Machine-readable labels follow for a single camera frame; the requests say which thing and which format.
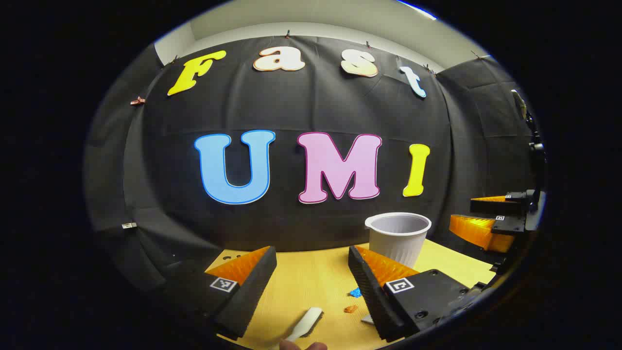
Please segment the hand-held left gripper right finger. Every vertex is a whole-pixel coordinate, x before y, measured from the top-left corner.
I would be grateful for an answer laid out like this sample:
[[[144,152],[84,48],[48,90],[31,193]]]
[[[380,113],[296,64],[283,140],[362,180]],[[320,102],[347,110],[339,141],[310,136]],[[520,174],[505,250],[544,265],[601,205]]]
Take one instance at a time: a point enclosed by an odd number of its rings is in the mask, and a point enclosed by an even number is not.
[[[459,315],[487,287],[477,283],[468,288],[438,269],[416,272],[360,246],[349,247],[348,266],[380,339],[387,343]]]

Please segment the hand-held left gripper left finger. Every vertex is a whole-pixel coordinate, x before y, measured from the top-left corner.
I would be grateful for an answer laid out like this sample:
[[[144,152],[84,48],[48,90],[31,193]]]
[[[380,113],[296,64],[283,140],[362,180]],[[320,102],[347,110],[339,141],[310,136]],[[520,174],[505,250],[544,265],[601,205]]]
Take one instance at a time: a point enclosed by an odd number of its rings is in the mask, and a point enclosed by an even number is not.
[[[168,279],[165,301],[191,327],[237,340],[244,336],[276,266],[274,246],[214,268],[203,261],[190,261]]]

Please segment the white ribbed garbage bin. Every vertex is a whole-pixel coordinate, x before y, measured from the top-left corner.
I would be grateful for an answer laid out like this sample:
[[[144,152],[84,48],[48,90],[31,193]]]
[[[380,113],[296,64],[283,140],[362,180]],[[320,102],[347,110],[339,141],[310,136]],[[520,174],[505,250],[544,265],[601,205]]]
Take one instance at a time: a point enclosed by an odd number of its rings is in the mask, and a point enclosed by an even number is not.
[[[413,268],[432,222],[417,213],[391,212],[368,217],[369,250]]]

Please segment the wooden desktop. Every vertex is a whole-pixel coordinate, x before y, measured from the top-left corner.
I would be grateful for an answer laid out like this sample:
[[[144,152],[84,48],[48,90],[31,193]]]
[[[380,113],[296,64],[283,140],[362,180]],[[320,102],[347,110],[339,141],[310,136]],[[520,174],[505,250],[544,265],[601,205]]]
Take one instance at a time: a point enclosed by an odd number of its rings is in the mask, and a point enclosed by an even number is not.
[[[357,286],[348,267],[348,248],[309,252],[279,252],[277,267],[267,284],[243,337],[225,339],[231,347],[269,350],[286,337],[311,307],[324,316],[308,337],[297,344],[303,349],[315,342],[328,350],[375,350],[387,345],[375,326],[361,321],[368,311],[362,297],[348,293]],[[354,313],[344,308],[357,304]]]

